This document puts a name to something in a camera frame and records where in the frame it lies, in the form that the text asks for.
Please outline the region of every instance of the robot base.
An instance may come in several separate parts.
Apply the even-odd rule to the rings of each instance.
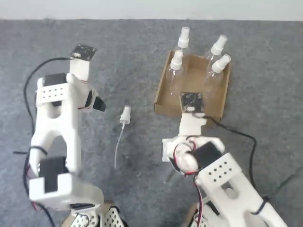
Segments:
[[[102,212],[94,211],[70,214],[61,227],[126,227],[119,216],[118,208],[112,203],[105,203]]]

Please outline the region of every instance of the perforated metal plate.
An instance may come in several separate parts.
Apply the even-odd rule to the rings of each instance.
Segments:
[[[105,227],[124,227],[124,224],[119,216],[118,210],[111,207],[104,220]]]

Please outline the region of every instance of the red wire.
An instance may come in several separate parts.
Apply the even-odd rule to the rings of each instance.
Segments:
[[[195,187],[197,189],[198,196],[199,196],[199,213],[198,213],[198,222],[197,222],[197,227],[199,227],[200,226],[200,222],[201,222],[201,218],[202,218],[202,214],[203,214],[203,199],[202,199],[202,194],[200,192],[200,189],[198,188],[198,186],[197,186],[197,184],[195,182],[196,176],[194,176],[194,185],[195,185]]]
[[[174,161],[175,161],[175,163],[176,163],[176,165],[178,166],[178,164],[177,164],[177,157],[176,157],[176,149],[177,149],[177,147],[179,146],[180,144],[177,144],[176,146],[175,146],[175,148],[174,148],[174,152],[173,152],[173,157],[174,157]],[[197,171],[192,171],[192,172],[187,172],[187,173],[185,173],[185,175],[192,175],[192,174],[196,174],[197,173]]]

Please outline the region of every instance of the white wall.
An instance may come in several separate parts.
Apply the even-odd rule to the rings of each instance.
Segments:
[[[303,21],[303,0],[0,0],[0,18]]]

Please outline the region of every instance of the white spray cap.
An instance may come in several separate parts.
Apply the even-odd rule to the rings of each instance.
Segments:
[[[213,55],[220,55],[224,45],[226,44],[226,41],[227,41],[227,37],[225,35],[220,35],[217,42],[215,42],[212,48],[210,49],[211,53]]]
[[[180,48],[187,48],[189,42],[189,27],[182,27],[181,34],[178,41],[178,46]]]
[[[174,56],[170,63],[170,67],[173,70],[179,70],[182,66],[182,58],[183,58],[183,52],[180,50],[175,51]]]
[[[121,124],[129,124],[131,121],[131,111],[132,107],[129,105],[124,106],[123,113],[120,117]]]
[[[217,60],[213,65],[212,65],[212,69],[213,72],[215,73],[220,73],[223,71],[223,69],[225,68],[225,66],[231,61],[231,57],[227,54],[225,54],[222,58],[220,58],[219,60]]]

